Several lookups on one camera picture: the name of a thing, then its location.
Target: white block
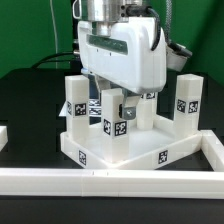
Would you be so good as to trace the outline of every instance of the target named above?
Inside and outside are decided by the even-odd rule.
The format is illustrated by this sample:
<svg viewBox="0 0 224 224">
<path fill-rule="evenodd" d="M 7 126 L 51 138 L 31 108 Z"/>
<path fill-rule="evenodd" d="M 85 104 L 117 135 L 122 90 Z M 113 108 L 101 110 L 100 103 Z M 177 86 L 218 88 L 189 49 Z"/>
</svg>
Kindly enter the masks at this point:
<svg viewBox="0 0 224 224">
<path fill-rule="evenodd" d="M 206 130 L 202 133 L 201 149 L 214 171 L 224 172 L 224 146 L 213 133 Z"/>
<path fill-rule="evenodd" d="M 143 94 L 136 107 L 138 129 L 150 130 L 153 128 L 156 109 L 157 93 Z"/>
<path fill-rule="evenodd" d="M 82 75 L 65 78 L 67 132 L 71 139 L 83 139 L 89 129 L 89 80 Z"/>
<path fill-rule="evenodd" d="M 174 109 L 174 132 L 176 139 L 194 135 L 198 131 L 203 78 L 181 75 L 177 78 Z"/>
<path fill-rule="evenodd" d="M 5 126 L 0 126 L 0 151 L 8 142 L 7 128 Z"/>
<path fill-rule="evenodd" d="M 82 170 L 0 169 L 0 195 L 82 196 Z"/>
<path fill-rule="evenodd" d="M 118 197 L 119 179 L 108 177 L 109 170 L 93 170 L 84 173 L 82 178 L 82 196 Z"/>
<path fill-rule="evenodd" d="M 1 168 L 0 195 L 224 199 L 224 173 Z"/>
<path fill-rule="evenodd" d="M 107 162 L 126 160 L 129 152 L 129 125 L 119 116 L 123 102 L 121 89 L 102 91 L 102 139 L 101 147 Z"/>
</svg>

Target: white platform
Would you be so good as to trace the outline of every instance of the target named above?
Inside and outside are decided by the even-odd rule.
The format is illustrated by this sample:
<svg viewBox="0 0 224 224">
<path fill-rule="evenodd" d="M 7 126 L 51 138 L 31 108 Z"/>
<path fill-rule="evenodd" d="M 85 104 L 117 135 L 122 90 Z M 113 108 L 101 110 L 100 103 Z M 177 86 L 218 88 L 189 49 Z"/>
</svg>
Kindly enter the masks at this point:
<svg viewBox="0 0 224 224">
<path fill-rule="evenodd" d="M 224 199 L 220 172 L 0 169 L 0 186 L 0 195 Z"/>
<path fill-rule="evenodd" d="M 175 141 L 172 121 L 157 116 L 155 127 L 149 131 L 130 128 L 129 155 L 125 161 L 109 163 L 103 159 L 101 147 L 101 123 L 90 126 L 89 136 L 81 142 L 71 140 L 67 133 L 61 134 L 62 152 L 87 169 L 152 170 L 188 156 L 201 147 L 202 134 Z"/>
</svg>

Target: black cable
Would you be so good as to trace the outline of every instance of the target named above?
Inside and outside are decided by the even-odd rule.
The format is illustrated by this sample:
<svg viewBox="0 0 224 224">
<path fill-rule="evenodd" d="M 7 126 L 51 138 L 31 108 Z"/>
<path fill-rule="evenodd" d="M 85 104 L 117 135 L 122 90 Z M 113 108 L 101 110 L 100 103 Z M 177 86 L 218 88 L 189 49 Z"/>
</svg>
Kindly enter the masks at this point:
<svg viewBox="0 0 224 224">
<path fill-rule="evenodd" d="M 38 68 L 41 64 L 45 64 L 45 63 L 55 63 L 55 62 L 71 62 L 71 60 L 50 60 L 50 61 L 41 61 L 38 63 L 37 66 L 32 66 L 33 69 Z"/>
<path fill-rule="evenodd" d="M 156 19 L 156 37 L 155 37 L 155 41 L 152 45 L 152 48 L 151 50 L 154 51 L 158 44 L 159 44 L 159 41 L 160 41 L 160 37 L 161 37 L 161 24 L 160 24 L 160 17 L 159 17 L 159 14 L 152 8 L 148 8 L 148 11 L 150 14 L 152 14 L 155 19 Z"/>
<path fill-rule="evenodd" d="M 44 61 L 47 61 L 49 59 L 57 58 L 57 57 L 60 57 L 60 56 L 66 56 L 66 55 L 75 55 L 75 54 L 73 52 L 61 52 L 61 53 L 58 53 L 58 54 L 52 54 L 52 55 L 49 55 L 49 56 L 41 59 L 40 61 L 38 61 L 37 63 L 32 65 L 31 68 L 37 68 L 40 64 L 42 64 Z"/>
</svg>

